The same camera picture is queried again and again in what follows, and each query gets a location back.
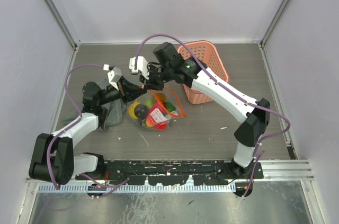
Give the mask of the yellow pear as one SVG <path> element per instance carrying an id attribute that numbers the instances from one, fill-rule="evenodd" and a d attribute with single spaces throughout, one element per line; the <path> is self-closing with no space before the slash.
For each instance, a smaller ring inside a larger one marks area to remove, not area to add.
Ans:
<path id="1" fill-rule="evenodd" d="M 140 104 L 139 102 L 133 102 L 129 107 L 128 107 L 128 113 L 132 119 L 138 119 L 137 116 L 135 115 L 135 107 Z"/>

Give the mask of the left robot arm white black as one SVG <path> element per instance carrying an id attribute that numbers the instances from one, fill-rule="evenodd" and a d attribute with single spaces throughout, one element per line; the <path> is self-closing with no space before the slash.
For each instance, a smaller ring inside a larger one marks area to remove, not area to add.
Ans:
<path id="1" fill-rule="evenodd" d="M 105 129 L 109 111 L 106 104 L 122 101 L 127 104 L 147 93 L 124 77 L 117 84 L 100 88 L 95 82 L 83 86 L 83 108 L 69 125 L 52 134 L 37 136 L 29 167 L 29 177 L 52 182 L 55 187 L 67 184 L 73 176 L 88 173 L 95 180 L 104 177 L 103 156 L 93 153 L 74 155 L 74 147 L 98 128 Z"/>

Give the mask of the clear zip bag orange zipper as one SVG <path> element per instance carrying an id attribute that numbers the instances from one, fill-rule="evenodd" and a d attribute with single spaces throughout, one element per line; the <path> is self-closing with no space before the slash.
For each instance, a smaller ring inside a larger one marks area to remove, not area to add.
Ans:
<path id="1" fill-rule="evenodd" d="M 170 88 L 148 90 L 127 108 L 129 117 L 142 129 L 166 130 L 177 119 L 186 118 L 180 98 Z"/>

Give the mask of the red apple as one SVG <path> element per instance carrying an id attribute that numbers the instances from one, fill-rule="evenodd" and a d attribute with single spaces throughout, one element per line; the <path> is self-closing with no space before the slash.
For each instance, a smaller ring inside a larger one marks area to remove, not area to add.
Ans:
<path id="1" fill-rule="evenodd" d="M 165 130 L 167 127 L 168 127 L 168 122 L 163 122 L 163 123 L 158 123 L 158 124 L 156 124 L 153 128 L 154 128 L 155 130 L 163 131 L 163 130 Z"/>

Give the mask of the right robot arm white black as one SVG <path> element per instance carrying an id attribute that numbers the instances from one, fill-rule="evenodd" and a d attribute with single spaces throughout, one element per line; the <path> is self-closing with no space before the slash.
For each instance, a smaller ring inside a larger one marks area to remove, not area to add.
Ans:
<path id="1" fill-rule="evenodd" d="M 136 55 L 130 59 L 131 73 L 141 73 L 141 82 L 150 89 L 162 89 L 173 80 L 205 94 L 226 109 L 240 124 L 234 133 L 237 148 L 231 160 L 232 171 L 236 177 L 245 178 L 253 169 L 255 147 L 270 122 L 270 102 L 244 95 L 194 54 L 184 59 L 169 42 L 157 46 L 153 53 L 158 68 L 152 68 L 145 58 Z"/>

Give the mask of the brown kiwi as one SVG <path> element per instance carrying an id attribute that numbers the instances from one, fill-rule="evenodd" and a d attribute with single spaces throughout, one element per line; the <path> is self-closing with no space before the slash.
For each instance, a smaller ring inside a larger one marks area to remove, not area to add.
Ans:
<path id="1" fill-rule="evenodd" d="M 167 97 L 164 93 L 156 93 L 155 95 L 161 102 L 163 102 L 163 103 L 166 102 Z"/>

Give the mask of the dark plum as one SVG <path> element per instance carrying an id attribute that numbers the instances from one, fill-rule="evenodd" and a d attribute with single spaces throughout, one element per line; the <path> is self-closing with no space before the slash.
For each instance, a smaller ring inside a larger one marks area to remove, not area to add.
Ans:
<path id="1" fill-rule="evenodd" d="M 148 115 L 148 107 L 144 104 L 137 104 L 134 108 L 134 115 L 138 118 L 138 119 L 145 119 Z"/>

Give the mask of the green apple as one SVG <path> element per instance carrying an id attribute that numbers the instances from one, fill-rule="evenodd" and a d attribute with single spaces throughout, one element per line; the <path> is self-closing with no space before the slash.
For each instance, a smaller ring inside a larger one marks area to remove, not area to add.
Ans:
<path id="1" fill-rule="evenodd" d="M 173 112 L 176 110 L 176 107 L 171 102 L 165 102 L 164 104 L 166 110 L 168 110 L 169 112 Z"/>

